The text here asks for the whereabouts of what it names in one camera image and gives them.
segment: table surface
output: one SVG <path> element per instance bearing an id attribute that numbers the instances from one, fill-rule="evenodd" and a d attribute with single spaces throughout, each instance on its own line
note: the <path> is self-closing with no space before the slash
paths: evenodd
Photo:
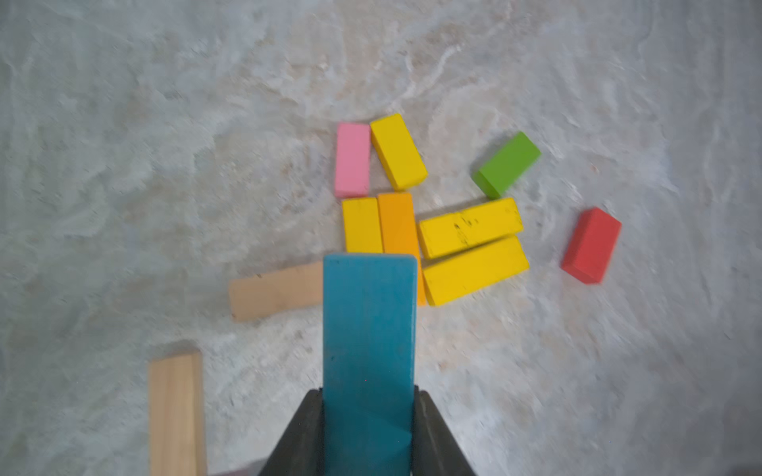
<path id="1" fill-rule="evenodd" d="M 211 474 L 322 383 L 320 307 L 230 279 L 343 247 L 340 121 L 401 113 L 418 218 L 509 190 L 531 270 L 418 313 L 416 383 L 481 476 L 762 462 L 762 4 L 304 0 L 0 5 L 0 467 L 148 471 L 146 373 L 203 352 Z M 371 190 L 390 190 L 375 153 Z M 623 223 L 601 286 L 559 264 Z"/>

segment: wooden block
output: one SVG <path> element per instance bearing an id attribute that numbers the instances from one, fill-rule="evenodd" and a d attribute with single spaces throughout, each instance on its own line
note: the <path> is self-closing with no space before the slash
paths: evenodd
<path id="1" fill-rule="evenodd" d="M 512 198 L 472 206 L 418 223 L 426 259 L 447 256 L 523 230 Z"/>
<path id="2" fill-rule="evenodd" d="M 324 268 L 325 475 L 409 476 L 418 264 L 333 254 Z"/>
<path id="3" fill-rule="evenodd" d="M 201 353 L 148 367 L 151 476 L 205 476 Z"/>
<path id="4" fill-rule="evenodd" d="M 500 198 L 539 155 L 539 149 L 527 135 L 518 133 L 473 175 L 473 180 L 486 196 Z"/>
<path id="5" fill-rule="evenodd" d="M 378 196 L 383 252 L 411 254 L 418 261 L 418 305 L 426 305 L 421 249 L 415 231 L 415 211 L 410 193 L 381 193 Z"/>
<path id="6" fill-rule="evenodd" d="M 601 283 L 621 229 L 622 223 L 600 208 L 583 212 L 561 269 L 585 284 Z"/>
<path id="7" fill-rule="evenodd" d="M 370 188 L 370 126 L 340 123 L 336 131 L 336 177 L 338 198 L 367 196 Z"/>
<path id="8" fill-rule="evenodd" d="M 228 284 L 233 321 L 251 321 L 323 302 L 323 262 L 258 274 Z"/>
<path id="9" fill-rule="evenodd" d="M 370 123 L 370 138 L 389 181 L 398 192 L 424 181 L 428 172 L 402 116 L 395 114 Z"/>
<path id="10" fill-rule="evenodd" d="M 348 253 L 383 253 L 379 204 L 375 197 L 343 200 Z"/>
<path id="11" fill-rule="evenodd" d="M 429 304 L 442 305 L 529 269 L 516 235 L 424 269 Z"/>

